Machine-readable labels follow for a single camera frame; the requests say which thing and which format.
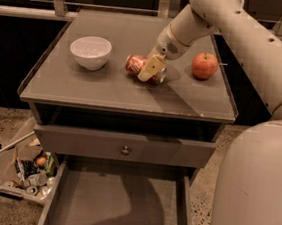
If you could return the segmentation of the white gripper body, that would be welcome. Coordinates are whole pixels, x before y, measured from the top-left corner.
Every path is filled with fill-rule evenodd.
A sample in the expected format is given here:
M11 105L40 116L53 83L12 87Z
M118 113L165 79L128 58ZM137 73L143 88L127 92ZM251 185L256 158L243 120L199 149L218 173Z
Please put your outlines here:
M159 34L155 46L149 52L148 57L163 56L167 60L177 60L190 48L185 45L172 31L172 24L169 23Z

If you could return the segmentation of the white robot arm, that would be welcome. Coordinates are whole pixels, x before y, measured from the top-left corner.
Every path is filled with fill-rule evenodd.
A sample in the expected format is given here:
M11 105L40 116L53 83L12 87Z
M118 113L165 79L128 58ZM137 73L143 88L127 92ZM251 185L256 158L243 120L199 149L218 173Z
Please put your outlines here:
M211 225L282 225L282 41L244 11L244 0L188 0L160 33L138 75L149 80L200 37L236 63L227 71L239 120L216 181Z

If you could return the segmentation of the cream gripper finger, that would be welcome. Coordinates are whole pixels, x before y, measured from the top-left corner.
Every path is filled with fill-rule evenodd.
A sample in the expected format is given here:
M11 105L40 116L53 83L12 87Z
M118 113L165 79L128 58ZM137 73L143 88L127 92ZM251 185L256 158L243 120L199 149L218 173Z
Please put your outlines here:
M163 55L152 55L145 61L138 74L142 82L152 81L155 84L162 83L165 78L166 62Z

